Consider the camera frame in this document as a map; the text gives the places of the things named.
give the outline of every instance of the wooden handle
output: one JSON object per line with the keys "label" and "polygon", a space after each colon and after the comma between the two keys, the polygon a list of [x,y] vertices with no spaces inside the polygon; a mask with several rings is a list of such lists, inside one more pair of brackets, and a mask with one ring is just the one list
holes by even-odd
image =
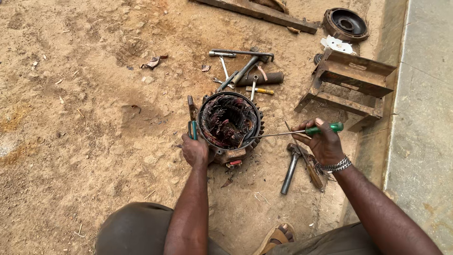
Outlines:
{"label": "wooden handle", "polygon": [[307,164],[307,170],[310,173],[310,177],[312,178],[312,181],[313,181],[313,184],[315,185],[315,187],[317,187],[318,189],[322,188],[323,183],[321,182],[321,179],[316,174],[316,172],[313,169],[313,166],[310,163]]}

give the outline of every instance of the metal frame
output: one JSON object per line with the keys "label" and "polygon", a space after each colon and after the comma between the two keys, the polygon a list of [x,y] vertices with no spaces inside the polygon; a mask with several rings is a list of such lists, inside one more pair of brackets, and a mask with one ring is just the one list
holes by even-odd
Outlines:
{"label": "metal frame", "polygon": [[[382,118],[383,97],[393,92],[393,89],[386,87],[386,78],[395,69],[395,66],[327,49],[313,72],[315,76],[311,88],[299,100],[294,111],[301,112],[311,100],[316,100],[363,116],[362,120],[348,129],[359,132]],[[374,108],[319,90],[323,81],[375,97]]]}

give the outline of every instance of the screwdriver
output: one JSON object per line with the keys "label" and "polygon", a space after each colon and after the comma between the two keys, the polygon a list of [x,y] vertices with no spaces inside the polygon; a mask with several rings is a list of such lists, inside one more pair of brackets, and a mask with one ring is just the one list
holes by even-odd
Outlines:
{"label": "screwdriver", "polygon": [[[329,125],[330,125],[330,128],[332,128],[332,130],[335,133],[343,131],[343,129],[344,129],[343,123],[341,123],[341,122],[330,123]],[[309,127],[305,130],[273,134],[273,135],[256,136],[256,137],[252,137],[252,138],[263,138],[263,137],[282,136],[282,135],[290,135],[290,134],[305,134],[305,135],[311,136],[316,133],[321,133],[321,130],[318,127]]]}

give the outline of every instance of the yellow handle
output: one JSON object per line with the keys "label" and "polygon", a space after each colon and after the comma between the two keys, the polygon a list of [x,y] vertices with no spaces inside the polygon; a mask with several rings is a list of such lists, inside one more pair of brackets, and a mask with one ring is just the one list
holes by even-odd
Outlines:
{"label": "yellow handle", "polygon": [[270,90],[270,89],[263,89],[263,88],[257,88],[257,89],[256,89],[256,92],[259,92],[259,93],[266,93],[266,94],[271,94],[271,95],[274,94],[274,91],[273,91],[273,90]]}

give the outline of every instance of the chisel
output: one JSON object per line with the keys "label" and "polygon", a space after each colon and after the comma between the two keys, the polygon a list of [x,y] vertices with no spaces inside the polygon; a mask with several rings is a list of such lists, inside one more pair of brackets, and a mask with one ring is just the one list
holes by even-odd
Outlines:
{"label": "chisel", "polygon": [[[247,86],[247,87],[246,87],[246,91],[252,91],[252,87],[251,87],[251,86]],[[271,95],[274,94],[274,91],[273,91],[273,90],[264,89],[264,88],[255,88],[255,92],[265,93],[265,94],[271,94]]]}
{"label": "chisel", "polygon": [[[332,128],[332,130],[335,133],[343,131],[343,129],[344,129],[343,123],[341,123],[341,122],[330,123],[329,125],[330,125],[330,128]],[[309,127],[305,130],[286,132],[286,133],[280,133],[280,134],[272,134],[272,135],[264,135],[264,136],[256,136],[256,137],[251,137],[251,138],[263,138],[263,137],[282,136],[282,135],[291,135],[291,134],[304,134],[304,135],[310,136],[310,135],[320,133],[320,132],[321,132],[321,130],[318,127]]]}

